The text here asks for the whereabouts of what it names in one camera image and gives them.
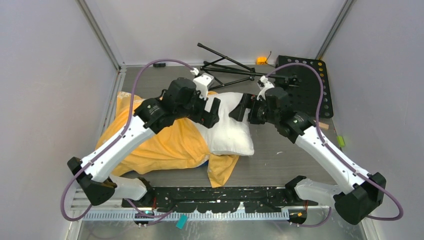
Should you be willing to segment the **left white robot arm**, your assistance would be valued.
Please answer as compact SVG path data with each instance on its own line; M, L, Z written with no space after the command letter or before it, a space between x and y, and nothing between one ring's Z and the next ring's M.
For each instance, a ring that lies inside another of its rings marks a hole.
M173 80L160 97L148 98L136 109L129 110L129 122L93 153L67 165L92 206L109 199L135 200L141 207L153 202L153 193L140 179L112 175L113 169L134 149L149 140L175 120L188 118L208 129L219 122L220 99L214 98L206 110L208 87L213 77L202 74L193 80Z

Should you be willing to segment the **white pillow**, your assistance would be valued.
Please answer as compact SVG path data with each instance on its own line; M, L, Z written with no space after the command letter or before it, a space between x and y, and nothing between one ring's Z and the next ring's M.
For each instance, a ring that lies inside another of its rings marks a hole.
M207 128L199 123L194 126L203 137L211 154L252 156L255 152L251 137L246 112L242 121L237 121L229 116L240 103L243 94L238 92L216 93L210 92L205 110L210 111L213 100L220 100L218 116L219 121L212 128Z

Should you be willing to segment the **yellow printed pillowcase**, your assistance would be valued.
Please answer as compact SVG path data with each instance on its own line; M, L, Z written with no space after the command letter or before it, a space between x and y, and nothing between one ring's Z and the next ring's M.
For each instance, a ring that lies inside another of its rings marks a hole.
M214 155L188 118L176 120L141 145L112 169L122 176L130 171L146 174L157 170L192 169L205 161L207 176L213 188L224 186L239 160L239 155Z

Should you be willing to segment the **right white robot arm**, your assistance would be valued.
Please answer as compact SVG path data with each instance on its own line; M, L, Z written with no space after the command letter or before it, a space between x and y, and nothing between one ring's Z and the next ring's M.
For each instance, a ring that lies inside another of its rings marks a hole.
M312 156L335 180L335 185L297 176L285 184L285 198L291 205L309 200L334 208L349 224L357 225L384 198L387 180L379 172L370 174L336 149L316 123L305 113L294 111L289 94L282 88L271 88L260 96L245 93L229 113L236 121L260 125L270 123Z

